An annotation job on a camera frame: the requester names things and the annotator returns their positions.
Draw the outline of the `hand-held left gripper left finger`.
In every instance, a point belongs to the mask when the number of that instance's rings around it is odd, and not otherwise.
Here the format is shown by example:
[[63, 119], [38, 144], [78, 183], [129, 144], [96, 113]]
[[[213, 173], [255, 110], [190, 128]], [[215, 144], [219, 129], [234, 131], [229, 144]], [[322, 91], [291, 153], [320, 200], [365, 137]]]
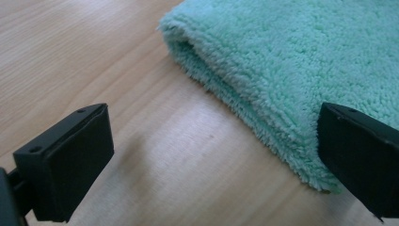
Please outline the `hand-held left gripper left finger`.
[[113, 154], [108, 106], [72, 112], [13, 153], [20, 211], [39, 221], [69, 221]]

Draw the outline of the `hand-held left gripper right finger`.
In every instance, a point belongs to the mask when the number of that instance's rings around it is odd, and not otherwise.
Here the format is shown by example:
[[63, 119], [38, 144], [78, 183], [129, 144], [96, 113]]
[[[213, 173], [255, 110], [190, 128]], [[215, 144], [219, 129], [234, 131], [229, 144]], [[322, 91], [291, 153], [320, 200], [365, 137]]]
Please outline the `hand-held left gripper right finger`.
[[322, 162], [377, 218], [399, 218], [399, 130], [356, 109], [323, 103]]

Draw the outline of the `mint green microfibre cloth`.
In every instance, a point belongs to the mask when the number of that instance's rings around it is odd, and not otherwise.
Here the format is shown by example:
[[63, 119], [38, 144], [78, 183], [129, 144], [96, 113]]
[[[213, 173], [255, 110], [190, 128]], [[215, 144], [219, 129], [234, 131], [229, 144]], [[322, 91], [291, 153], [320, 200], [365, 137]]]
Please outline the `mint green microfibre cloth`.
[[399, 0], [184, 0], [160, 21], [170, 55], [309, 186], [322, 103], [399, 129]]

